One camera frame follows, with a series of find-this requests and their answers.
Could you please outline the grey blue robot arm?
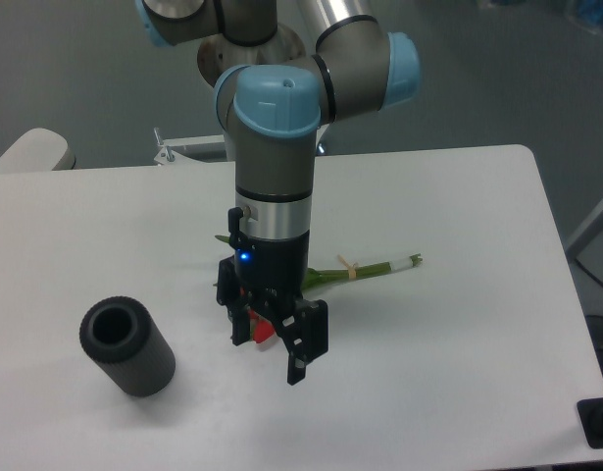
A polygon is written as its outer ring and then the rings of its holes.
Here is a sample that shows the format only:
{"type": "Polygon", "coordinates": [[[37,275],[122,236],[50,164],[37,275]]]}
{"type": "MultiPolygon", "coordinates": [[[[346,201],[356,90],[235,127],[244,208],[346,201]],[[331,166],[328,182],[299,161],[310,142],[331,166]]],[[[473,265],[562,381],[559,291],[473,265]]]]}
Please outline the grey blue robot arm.
{"type": "Polygon", "coordinates": [[[366,1],[303,1],[315,52],[284,59],[228,59],[214,109],[235,163],[228,212],[232,255],[221,261],[217,300],[234,344],[251,316],[271,323],[288,352],[287,381],[328,350],[325,302],[303,297],[317,133],[321,126],[411,99],[421,82],[414,42],[382,29],[366,1]]]}

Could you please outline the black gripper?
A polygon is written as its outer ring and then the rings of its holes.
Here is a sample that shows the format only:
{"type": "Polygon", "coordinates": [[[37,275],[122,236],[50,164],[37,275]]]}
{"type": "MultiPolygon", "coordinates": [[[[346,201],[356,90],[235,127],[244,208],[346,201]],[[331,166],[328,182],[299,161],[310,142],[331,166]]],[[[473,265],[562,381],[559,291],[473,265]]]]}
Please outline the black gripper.
{"type": "Polygon", "coordinates": [[[251,340],[249,305],[264,304],[261,316],[283,341],[287,382],[294,386],[305,379],[307,366],[328,352],[327,303],[301,298],[310,233],[285,239],[253,237],[241,228],[247,211],[240,207],[228,211],[234,253],[219,263],[216,300],[226,308],[235,346],[251,340]]]}

